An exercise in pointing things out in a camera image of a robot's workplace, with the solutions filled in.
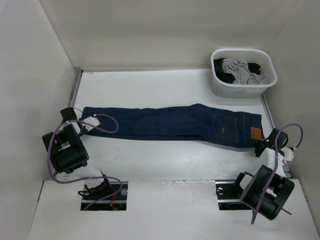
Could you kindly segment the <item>dark blue denim trousers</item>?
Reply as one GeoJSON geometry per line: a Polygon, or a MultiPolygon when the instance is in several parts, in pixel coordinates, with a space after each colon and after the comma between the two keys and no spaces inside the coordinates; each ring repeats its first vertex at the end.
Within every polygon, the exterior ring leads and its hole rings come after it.
{"type": "Polygon", "coordinates": [[[165,108],[85,107],[82,118],[96,115],[100,128],[91,136],[140,141],[203,141],[253,148],[264,138],[262,116],[203,104],[165,108]]]}

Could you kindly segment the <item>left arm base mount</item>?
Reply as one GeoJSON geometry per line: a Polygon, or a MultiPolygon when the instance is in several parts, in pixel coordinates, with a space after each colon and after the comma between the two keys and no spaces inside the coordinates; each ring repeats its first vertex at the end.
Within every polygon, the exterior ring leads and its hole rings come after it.
{"type": "Polygon", "coordinates": [[[81,196],[81,211],[125,211],[127,209],[128,182],[123,182],[121,190],[119,182],[105,180],[100,185],[84,189],[77,193],[81,196]]]}

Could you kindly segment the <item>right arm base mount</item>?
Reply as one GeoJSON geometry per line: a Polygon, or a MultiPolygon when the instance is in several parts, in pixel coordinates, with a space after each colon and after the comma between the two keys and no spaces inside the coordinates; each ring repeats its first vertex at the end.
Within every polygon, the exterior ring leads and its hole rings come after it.
{"type": "Polygon", "coordinates": [[[249,211],[250,207],[240,201],[243,188],[235,180],[215,182],[218,208],[221,211],[249,211]]]}

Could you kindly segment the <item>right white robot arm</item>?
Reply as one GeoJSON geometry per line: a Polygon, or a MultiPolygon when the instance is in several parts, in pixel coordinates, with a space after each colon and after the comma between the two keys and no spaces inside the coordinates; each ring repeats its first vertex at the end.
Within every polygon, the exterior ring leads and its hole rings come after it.
{"type": "Polygon", "coordinates": [[[249,183],[239,180],[231,189],[253,213],[260,214],[270,221],[278,216],[295,187],[293,181],[287,179],[279,169],[285,156],[283,148],[288,140],[288,135],[276,128],[267,138],[258,140],[254,148],[255,156],[264,158],[272,164],[268,166],[263,164],[249,183]],[[274,171],[275,163],[278,167],[276,171],[274,171]]]}

